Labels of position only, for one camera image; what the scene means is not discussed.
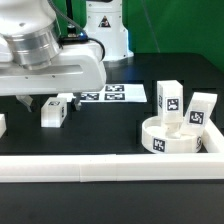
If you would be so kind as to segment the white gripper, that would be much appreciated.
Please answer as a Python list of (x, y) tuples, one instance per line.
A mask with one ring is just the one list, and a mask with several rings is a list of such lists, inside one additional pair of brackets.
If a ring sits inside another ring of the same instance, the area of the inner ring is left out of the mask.
[(28, 70), (15, 63), (0, 63), (0, 96), (17, 95), (29, 112), (29, 95), (74, 93), (73, 107), (81, 110), (79, 92), (100, 91), (106, 84), (106, 71), (97, 43), (66, 45), (49, 67)]

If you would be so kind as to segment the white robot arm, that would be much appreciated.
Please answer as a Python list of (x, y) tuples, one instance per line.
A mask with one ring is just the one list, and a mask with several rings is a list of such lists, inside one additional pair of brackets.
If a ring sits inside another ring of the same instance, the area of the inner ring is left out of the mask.
[(80, 27), (53, 0), (0, 0), (0, 96), (29, 111), (34, 95), (100, 91), (106, 61), (126, 60), (122, 0), (86, 0)]

